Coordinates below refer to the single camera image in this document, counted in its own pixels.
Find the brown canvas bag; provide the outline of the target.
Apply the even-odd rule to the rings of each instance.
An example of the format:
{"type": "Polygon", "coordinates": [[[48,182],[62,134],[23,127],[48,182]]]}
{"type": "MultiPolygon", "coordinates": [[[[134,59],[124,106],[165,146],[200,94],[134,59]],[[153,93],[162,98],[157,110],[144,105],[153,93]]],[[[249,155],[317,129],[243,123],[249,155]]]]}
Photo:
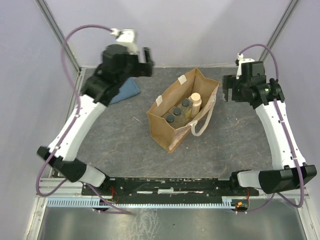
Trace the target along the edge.
{"type": "Polygon", "coordinates": [[[219,85],[198,68],[178,77],[147,112],[155,142],[172,153],[188,134],[201,136],[211,120],[219,85]]]}

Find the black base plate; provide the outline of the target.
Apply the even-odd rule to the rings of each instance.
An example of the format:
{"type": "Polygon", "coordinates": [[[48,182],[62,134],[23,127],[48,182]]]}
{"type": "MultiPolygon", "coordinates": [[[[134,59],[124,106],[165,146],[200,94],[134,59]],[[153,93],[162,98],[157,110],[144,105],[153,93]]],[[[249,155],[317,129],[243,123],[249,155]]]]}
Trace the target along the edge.
{"type": "Polygon", "coordinates": [[[179,178],[179,177],[114,177],[106,179],[101,186],[82,187],[83,196],[110,196],[122,199],[130,196],[143,198],[147,195],[188,195],[214,197],[256,197],[258,190],[239,186],[230,178],[179,178]]]}

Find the aluminium frame post right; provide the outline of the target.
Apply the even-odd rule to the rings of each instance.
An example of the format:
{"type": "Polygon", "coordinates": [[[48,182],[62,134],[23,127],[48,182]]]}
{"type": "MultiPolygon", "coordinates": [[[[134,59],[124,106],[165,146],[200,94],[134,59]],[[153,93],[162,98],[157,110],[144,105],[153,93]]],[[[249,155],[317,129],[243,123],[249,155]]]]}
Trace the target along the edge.
{"type": "Polygon", "coordinates": [[[289,22],[290,18],[292,17],[293,13],[295,12],[296,8],[298,7],[300,0],[290,0],[288,5],[286,6],[285,10],[283,11],[278,23],[276,24],[271,36],[269,37],[266,46],[273,52],[273,48],[275,47],[277,41],[279,40],[282,32],[284,31],[287,23],[289,22]]]}

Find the folded blue cloth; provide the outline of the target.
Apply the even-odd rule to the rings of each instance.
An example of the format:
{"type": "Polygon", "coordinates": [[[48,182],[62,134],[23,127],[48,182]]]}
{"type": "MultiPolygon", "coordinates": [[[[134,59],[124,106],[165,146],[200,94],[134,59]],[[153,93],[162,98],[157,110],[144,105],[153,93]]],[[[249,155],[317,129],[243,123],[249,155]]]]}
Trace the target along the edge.
{"type": "Polygon", "coordinates": [[[130,77],[119,89],[119,93],[112,98],[110,105],[129,99],[140,93],[141,90],[135,82],[135,79],[133,77],[130,77]]]}

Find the clear bottle dark cap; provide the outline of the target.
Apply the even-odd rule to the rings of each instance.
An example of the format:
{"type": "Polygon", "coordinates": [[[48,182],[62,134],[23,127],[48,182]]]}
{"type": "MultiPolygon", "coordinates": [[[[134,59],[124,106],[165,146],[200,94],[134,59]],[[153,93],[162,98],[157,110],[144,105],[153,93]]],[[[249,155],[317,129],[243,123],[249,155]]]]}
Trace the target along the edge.
{"type": "Polygon", "coordinates": [[[175,116],[175,119],[177,121],[177,124],[176,124],[177,128],[181,128],[186,125],[185,120],[182,115],[182,111],[179,107],[173,107],[170,110],[170,113],[175,116]]]}
{"type": "Polygon", "coordinates": [[[166,120],[166,122],[171,125],[173,128],[177,125],[177,120],[174,115],[167,113],[163,116],[163,118],[166,120]]]}
{"type": "Polygon", "coordinates": [[[188,120],[191,117],[193,108],[193,102],[190,101],[188,98],[185,98],[180,105],[181,114],[184,118],[184,120],[188,120]]]}

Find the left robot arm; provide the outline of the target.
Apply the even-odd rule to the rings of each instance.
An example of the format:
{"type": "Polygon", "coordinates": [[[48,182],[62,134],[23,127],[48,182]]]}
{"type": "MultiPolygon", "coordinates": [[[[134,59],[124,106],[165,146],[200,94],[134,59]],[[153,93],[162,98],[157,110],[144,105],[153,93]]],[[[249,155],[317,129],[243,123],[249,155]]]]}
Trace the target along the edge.
{"type": "Polygon", "coordinates": [[[99,195],[110,191],[109,176],[77,159],[77,153],[96,119],[119,94],[120,88],[131,77],[151,77],[154,61],[150,48],[143,48],[145,61],[128,47],[111,44],[102,53],[97,66],[80,90],[80,102],[58,136],[49,146],[40,146],[37,155],[60,172],[70,182],[83,182],[93,186],[99,195]]]}

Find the beige cylindrical bottle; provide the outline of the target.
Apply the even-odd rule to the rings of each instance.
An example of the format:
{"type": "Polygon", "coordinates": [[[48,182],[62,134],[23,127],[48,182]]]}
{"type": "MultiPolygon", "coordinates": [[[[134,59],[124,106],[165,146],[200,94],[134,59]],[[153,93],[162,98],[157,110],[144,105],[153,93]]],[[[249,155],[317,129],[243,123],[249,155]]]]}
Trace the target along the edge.
{"type": "Polygon", "coordinates": [[[194,92],[190,95],[188,99],[192,102],[190,118],[193,119],[200,111],[202,104],[201,95],[197,92],[194,92]]]}

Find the aluminium frame rail left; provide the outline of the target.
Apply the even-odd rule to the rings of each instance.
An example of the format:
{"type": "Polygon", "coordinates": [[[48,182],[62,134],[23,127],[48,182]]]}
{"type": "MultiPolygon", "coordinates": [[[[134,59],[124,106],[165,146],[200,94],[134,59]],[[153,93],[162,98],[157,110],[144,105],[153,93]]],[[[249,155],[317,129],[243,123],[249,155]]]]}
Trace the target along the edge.
{"type": "Polygon", "coordinates": [[[53,31],[54,36],[62,46],[62,49],[64,51],[65,57],[68,58],[73,68],[77,71],[81,71],[81,67],[79,63],[77,62],[71,48],[65,43],[65,35],[63,34],[61,28],[59,27],[57,21],[55,20],[55,17],[50,10],[50,7],[46,0],[35,0],[38,8],[42,12],[45,20],[47,21],[48,25],[50,26],[51,30],[53,31]]]}

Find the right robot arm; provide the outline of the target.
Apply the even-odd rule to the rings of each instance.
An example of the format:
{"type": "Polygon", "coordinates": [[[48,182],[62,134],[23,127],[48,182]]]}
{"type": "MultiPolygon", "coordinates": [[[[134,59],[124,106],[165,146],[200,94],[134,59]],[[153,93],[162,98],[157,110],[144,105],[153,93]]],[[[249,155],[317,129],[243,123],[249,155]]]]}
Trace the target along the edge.
{"type": "Polygon", "coordinates": [[[286,113],[284,93],[277,78],[267,79],[264,64],[251,58],[238,56],[237,73],[226,75],[222,82],[206,78],[195,68],[181,75],[166,91],[159,95],[147,111],[152,138],[172,153],[188,135],[200,136],[206,126],[196,130],[200,120],[210,122],[216,104],[218,87],[224,98],[234,102],[247,102],[255,110],[264,128],[272,157],[271,170],[242,170],[233,174],[229,191],[236,196],[247,188],[263,190],[267,194],[302,188],[317,175],[314,165],[308,165],[299,151],[286,113]],[[192,94],[200,95],[196,113],[188,108],[181,113],[177,126],[166,121],[166,115],[192,94]]]}

